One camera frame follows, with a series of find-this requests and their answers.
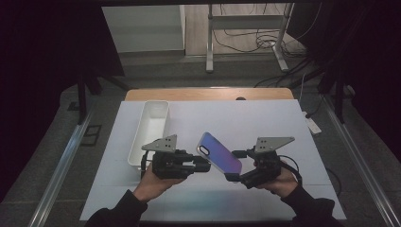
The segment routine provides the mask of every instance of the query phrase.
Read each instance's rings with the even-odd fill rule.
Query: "purple gradient phone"
[[[241,173],[241,162],[209,132],[203,134],[197,152],[222,173]]]

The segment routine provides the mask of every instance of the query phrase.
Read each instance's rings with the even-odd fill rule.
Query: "dark curtain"
[[[109,76],[124,72],[100,6],[1,1],[0,18],[3,199],[78,73],[94,80],[93,68]]]
[[[376,1],[348,49],[344,74],[353,104],[401,161],[401,3]]]

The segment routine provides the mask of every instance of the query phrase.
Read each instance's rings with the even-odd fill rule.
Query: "person's arm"
[[[281,198],[294,210],[296,217],[291,226],[338,227],[342,226],[333,218],[334,202],[329,199],[312,198],[298,183],[292,173],[281,168],[281,175],[274,181],[257,186],[267,189]]]
[[[85,227],[136,226],[142,213],[148,208],[148,201],[156,199],[172,185],[182,181],[183,179],[159,179],[153,174],[150,164],[133,192],[127,190],[115,208],[96,211],[88,219]]]

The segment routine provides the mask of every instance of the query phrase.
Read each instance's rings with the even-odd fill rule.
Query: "white storage bin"
[[[168,102],[147,101],[142,110],[138,129],[133,139],[128,163],[138,170],[141,169],[142,156],[145,151],[142,146],[167,136],[168,131]],[[148,154],[151,160],[154,152]]]

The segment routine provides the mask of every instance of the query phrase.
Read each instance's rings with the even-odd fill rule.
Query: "wall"
[[[183,50],[183,7],[102,9],[118,53]]]

